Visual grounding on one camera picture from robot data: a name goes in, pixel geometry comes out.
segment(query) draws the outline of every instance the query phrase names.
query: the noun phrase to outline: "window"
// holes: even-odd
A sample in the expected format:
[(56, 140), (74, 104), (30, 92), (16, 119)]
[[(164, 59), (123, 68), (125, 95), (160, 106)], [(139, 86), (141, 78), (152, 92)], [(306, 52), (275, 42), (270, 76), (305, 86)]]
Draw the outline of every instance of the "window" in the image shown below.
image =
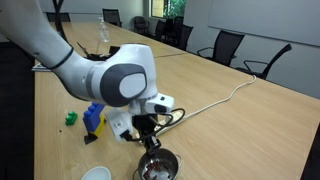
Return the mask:
[(186, 0), (151, 0), (151, 16), (174, 18), (184, 16)]

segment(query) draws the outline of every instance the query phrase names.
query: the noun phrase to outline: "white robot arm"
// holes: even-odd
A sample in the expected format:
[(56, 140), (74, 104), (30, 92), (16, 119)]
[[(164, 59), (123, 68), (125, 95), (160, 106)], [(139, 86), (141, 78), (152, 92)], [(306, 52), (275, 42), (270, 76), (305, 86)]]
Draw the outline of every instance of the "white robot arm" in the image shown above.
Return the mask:
[(150, 47), (122, 45), (107, 61), (90, 61), (51, 28), (38, 0), (0, 0), (0, 32), (54, 72), (76, 98), (132, 115), (170, 113), (174, 99), (158, 93)]

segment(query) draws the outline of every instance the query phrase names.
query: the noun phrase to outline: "chair backrest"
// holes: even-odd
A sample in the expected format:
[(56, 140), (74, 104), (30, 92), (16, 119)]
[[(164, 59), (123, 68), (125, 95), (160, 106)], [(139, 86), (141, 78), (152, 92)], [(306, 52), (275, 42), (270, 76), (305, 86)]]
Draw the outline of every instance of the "chair backrest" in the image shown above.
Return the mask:
[(142, 16), (136, 16), (133, 18), (134, 24), (145, 24), (146, 20)]
[(191, 27), (191, 26), (187, 26), (184, 24), (182, 25), (181, 34), (177, 38), (179, 49), (184, 50), (184, 51), (187, 50), (188, 40), (189, 40), (189, 36), (191, 34), (192, 29), (193, 29), (193, 27)]
[[(56, 21), (56, 13), (54, 12), (46, 12), (47, 18), (49, 22)], [(61, 22), (71, 22), (69, 13), (59, 13), (60, 21)]]
[(263, 70), (262, 75), (260, 78), (262, 79), (266, 79), (266, 77), (268, 76), (268, 73), (272, 67), (272, 65), (286, 52), (291, 51), (292, 47), (291, 44), (287, 44), (286, 46), (284, 46), (269, 62), (269, 64), (267, 65), (267, 67)]
[(173, 19), (166, 19), (164, 33), (171, 32), (173, 30), (173, 24), (174, 24)]
[(173, 22), (173, 31), (176, 33), (180, 33), (182, 26), (183, 26), (183, 19), (184, 17), (182, 16), (176, 16), (174, 18), (174, 22)]
[(164, 33), (164, 30), (165, 30), (165, 26), (166, 26), (166, 23), (161, 21), (161, 20), (158, 20), (158, 23), (157, 23), (157, 26), (156, 26), (156, 35), (155, 35), (155, 39), (157, 41), (161, 41), (162, 39), (162, 35)]
[(229, 67), (244, 36), (221, 30), (214, 44), (212, 59)]
[(105, 22), (122, 27), (118, 9), (102, 9)]

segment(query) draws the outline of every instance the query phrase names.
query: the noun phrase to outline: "stainless steel bowl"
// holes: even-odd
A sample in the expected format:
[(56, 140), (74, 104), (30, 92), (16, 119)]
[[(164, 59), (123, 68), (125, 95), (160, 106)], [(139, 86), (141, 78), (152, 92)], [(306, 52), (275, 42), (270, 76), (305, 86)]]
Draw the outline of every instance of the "stainless steel bowl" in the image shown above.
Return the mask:
[(138, 173), (143, 180), (176, 179), (179, 164), (177, 157), (167, 149), (158, 149), (152, 156), (144, 154), (138, 165)]

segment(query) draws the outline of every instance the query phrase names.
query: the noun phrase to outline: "white cable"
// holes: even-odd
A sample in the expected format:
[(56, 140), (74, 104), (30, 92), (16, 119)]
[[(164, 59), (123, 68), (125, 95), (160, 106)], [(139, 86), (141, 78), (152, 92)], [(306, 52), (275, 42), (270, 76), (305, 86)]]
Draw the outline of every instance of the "white cable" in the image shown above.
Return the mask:
[(173, 126), (170, 126), (170, 127), (165, 127), (165, 128), (162, 129), (157, 135), (160, 135), (160, 134), (162, 134), (162, 133), (170, 130), (171, 128), (173, 128), (173, 127), (175, 127), (176, 125), (184, 122), (187, 118), (189, 118), (189, 117), (191, 117), (191, 116), (194, 116), (194, 115), (196, 115), (196, 114), (199, 114), (199, 113), (201, 113), (202, 111), (211, 108), (212, 106), (215, 106), (215, 105), (218, 105), (218, 104), (220, 104), (220, 103), (223, 103), (223, 102), (226, 102), (226, 101), (230, 100), (231, 97), (233, 96), (233, 94), (234, 94), (238, 89), (242, 88), (243, 86), (250, 85), (250, 84), (252, 84), (252, 83), (254, 83), (254, 82), (256, 81), (257, 77), (256, 77), (255, 75), (253, 75), (252, 77), (253, 77), (253, 80), (252, 80), (252, 81), (243, 83), (243, 84), (239, 85), (238, 87), (236, 87), (236, 88), (231, 92), (231, 94), (230, 94), (227, 98), (225, 98), (225, 99), (223, 99), (223, 100), (220, 100), (220, 101), (218, 101), (218, 102), (215, 102), (215, 103), (213, 103), (213, 104), (210, 104), (209, 106), (206, 106), (206, 107), (204, 107), (204, 108), (202, 108), (202, 109), (200, 109), (200, 110), (198, 110), (198, 111), (195, 111), (195, 112), (193, 112), (193, 113), (191, 113), (191, 114), (188, 114), (188, 115), (184, 116), (177, 124), (175, 124), (175, 125), (173, 125)]
[(204, 107), (204, 108), (202, 108), (202, 109), (200, 109), (200, 110), (198, 110), (198, 111), (196, 111), (196, 112), (193, 112), (193, 113), (191, 113), (191, 114), (188, 114), (188, 115), (186, 115), (183, 119), (187, 119), (187, 118), (189, 118), (189, 117), (191, 117), (191, 116), (194, 116), (194, 115), (196, 115), (196, 114), (199, 114), (199, 113), (201, 113), (202, 111), (211, 108), (212, 106), (215, 106), (215, 105), (218, 105), (218, 104), (220, 104), (220, 103), (229, 101), (229, 100), (232, 98), (233, 94), (234, 94), (238, 89), (242, 88), (243, 86), (250, 85), (250, 84), (254, 83), (254, 82), (256, 81), (256, 79), (257, 79), (257, 77), (256, 77), (255, 75), (253, 75), (253, 80), (252, 80), (252, 81), (243, 83), (243, 84), (239, 85), (238, 87), (236, 87), (236, 88), (232, 91), (232, 93), (229, 95), (229, 97), (227, 97), (227, 98), (225, 98), (225, 99), (223, 99), (223, 100), (221, 100), (221, 101), (215, 102), (215, 103), (213, 103), (213, 104), (210, 104), (209, 106), (206, 106), (206, 107)]

